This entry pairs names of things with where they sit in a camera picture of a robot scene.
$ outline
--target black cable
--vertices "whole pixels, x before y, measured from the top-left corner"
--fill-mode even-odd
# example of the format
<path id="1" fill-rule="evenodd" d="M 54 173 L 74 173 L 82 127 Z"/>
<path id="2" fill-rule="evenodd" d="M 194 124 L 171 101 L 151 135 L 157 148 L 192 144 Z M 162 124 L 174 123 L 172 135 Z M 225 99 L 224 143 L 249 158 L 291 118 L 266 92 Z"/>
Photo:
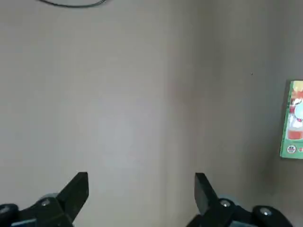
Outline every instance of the black cable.
<path id="1" fill-rule="evenodd" d="M 106 0 L 100 0 L 96 3 L 89 4 L 89 5 L 74 5 L 74 6 L 73 5 L 65 5 L 65 4 L 58 4 L 58 3 L 54 3 L 54 2 L 51 2 L 51 1 L 48 1 L 48 0 L 38 0 L 38 1 L 44 2 L 44 3 L 52 5 L 52 6 L 57 6 L 57 7 L 84 9 L 84 8 L 91 8 L 91 7 L 99 6 L 102 3 L 104 3 Z"/>

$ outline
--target beige wall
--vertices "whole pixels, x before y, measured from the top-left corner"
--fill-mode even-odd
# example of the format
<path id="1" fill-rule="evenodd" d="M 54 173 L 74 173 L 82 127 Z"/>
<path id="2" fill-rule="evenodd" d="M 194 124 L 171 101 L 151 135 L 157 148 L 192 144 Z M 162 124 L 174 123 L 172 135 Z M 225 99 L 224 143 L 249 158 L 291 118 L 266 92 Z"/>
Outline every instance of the beige wall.
<path id="1" fill-rule="evenodd" d="M 25 208 L 85 170 L 77 226 L 183 227 L 203 171 L 219 194 L 299 225 L 302 164 L 278 158 L 277 138 L 285 80 L 302 77 L 300 8 L 2 1 L 0 201 Z"/>

